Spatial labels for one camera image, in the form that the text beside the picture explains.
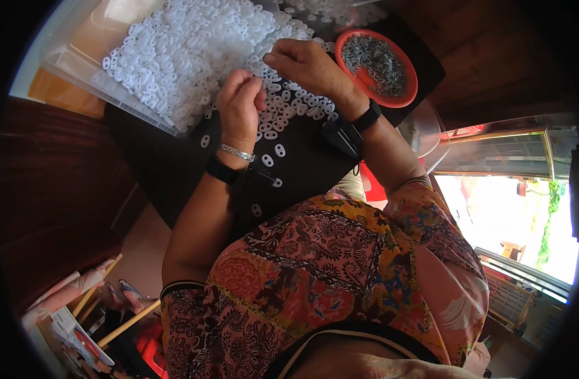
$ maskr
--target gray metal pins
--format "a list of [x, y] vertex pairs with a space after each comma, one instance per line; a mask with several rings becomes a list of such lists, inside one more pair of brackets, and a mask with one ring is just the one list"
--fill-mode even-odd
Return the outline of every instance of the gray metal pins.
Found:
[[403, 67], [386, 42], [372, 36], [352, 36], [342, 47], [342, 60], [355, 76], [361, 66], [368, 71], [376, 82], [376, 86], [369, 86], [373, 92], [381, 96], [403, 95]]

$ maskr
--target finger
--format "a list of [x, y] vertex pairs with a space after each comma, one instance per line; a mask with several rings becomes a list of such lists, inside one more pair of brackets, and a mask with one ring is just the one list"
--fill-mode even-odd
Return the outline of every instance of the finger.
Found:
[[308, 41], [298, 41], [297, 39], [291, 38], [281, 38], [277, 40], [275, 45], [272, 47], [272, 53], [289, 55], [290, 57], [297, 58], [302, 50], [306, 48]]
[[254, 104], [257, 110], [266, 110], [266, 91], [263, 86], [260, 87], [258, 95], [255, 95]]
[[304, 69], [302, 64], [283, 54], [268, 53], [263, 57], [262, 60], [273, 69], [277, 70], [277, 73], [280, 72], [282, 74], [280, 74], [281, 77], [293, 80], [295, 82], [298, 81], [297, 78], [300, 76], [301, 71]]
[[256, 96], [262, 90], [262, 79], [257, 76], [252, 76], [252, 78], [239, 90], [238, 95], [235, 97], [235, 101], [245, 102], [246, 104], [255, 104]]
[[248, 82], [251, 74], [252, 73], [247, 70], [233, 70], [228, 78], [226, 78], [224, 87], [222, 87], [218, 94], [218, 99], [221, 100], [221, 103], [228, 104], [231, 102], [239, 93], [243, 84]]

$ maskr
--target sleeve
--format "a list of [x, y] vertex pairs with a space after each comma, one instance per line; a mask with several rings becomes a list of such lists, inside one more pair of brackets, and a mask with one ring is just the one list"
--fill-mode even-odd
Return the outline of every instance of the sleeve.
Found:
[[441, 262], [452, 262], [487, 282], [479, 258], [428, 181], [417, 178], [404, 184], [389, 197], [384, 214]]
[[195, 345], [204, 332], [204, 284], [176, 281], [161, 292], [161, 322], [166, 368], [170, 378], [187, 378]]

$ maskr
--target foot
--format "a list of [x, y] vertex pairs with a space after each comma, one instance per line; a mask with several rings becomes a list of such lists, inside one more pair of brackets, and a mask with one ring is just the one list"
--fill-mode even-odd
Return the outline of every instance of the foot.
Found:
[[131, 304], [132, 312], [135, 314], [139, 314], [144, 309], [144, 305], [138, 299], [137, 294], [134, 291], [123, 291], [123, 295], [127, 298], [129, 303]]
[[108, 285], [108, 291], [111, 293], [111, 299], [112, 299], [112, 304], [110, 305], [109, 308], [112, 308], [115, 310], [123, 309], [123, 307], [124, 307], [123, 300], [121, 300], [119, 298], [119, 294], [116, 292], [115, 288], [110, 283], [106, 283], [106, 284]]

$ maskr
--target orange bowl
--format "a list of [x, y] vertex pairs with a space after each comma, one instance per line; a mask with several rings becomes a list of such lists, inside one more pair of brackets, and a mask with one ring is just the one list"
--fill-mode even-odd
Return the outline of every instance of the orange bowl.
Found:
[[[353, 73], [346, 68], [346, 64], [342, 59], [342, 49], [344, 48], [346, 40], [352, 36], [372, 36], [373, 38], [388, 43], [388, 45], [391, 47], [391, 50], [395, 53], [397, 59], [399, 62], [401, 62], [401, 66], [403, 67], [403, 76], [406, 78], [406, 88], [403, 96], [393, 97], [378, 95], [376, 92], [373, 92], [369, 89], [369, 86], [375, 86], [376, 82], [369, 77], [367, 70], [361, 67], [358, 69], [357, 75], [354, 76]], [[418, 76], [415, 74], [414, 66], [409, 61], [407, 54], [405, 54], [403, 50], [399, 48], [399, 46], [397, 46], [390, 39], [384, 37], [382, 34], [372, 32], [371, 30], [367, 29], [353, 29], [342, 33], [340, 37], [338, 37], [338, 40], [335, 42], [335, 59], [342, 71], [348, 75], [353, 83], [359, 87], [361, 91], [368, 95], [370, 99], [373, 99], [375, 102], [382, 106], [387, 108], [405, 107], [414, 101], [415, 94], [418, 93]]]

